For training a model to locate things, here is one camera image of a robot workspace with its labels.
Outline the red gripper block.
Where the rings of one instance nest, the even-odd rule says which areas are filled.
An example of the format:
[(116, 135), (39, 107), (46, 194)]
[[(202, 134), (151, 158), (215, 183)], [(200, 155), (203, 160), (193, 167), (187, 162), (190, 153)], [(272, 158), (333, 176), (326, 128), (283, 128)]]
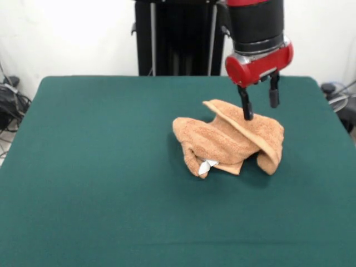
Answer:
[(243, 56), (238, 53), (229, 55), (225, 60), (228, 76), (238, 86), (238, 93), (244, 113), (244, 120), (253, 119), (252, 105), (246, 88), (259, 82), (263, 77), (270, 75), (269, 99), (270, 106), (277, 108), (280, 104), (278, 83), (279, 71), (287, 67), (294, 55), (291, 42), (285, 42), (280, 48), (272, 52), (256, 56)]

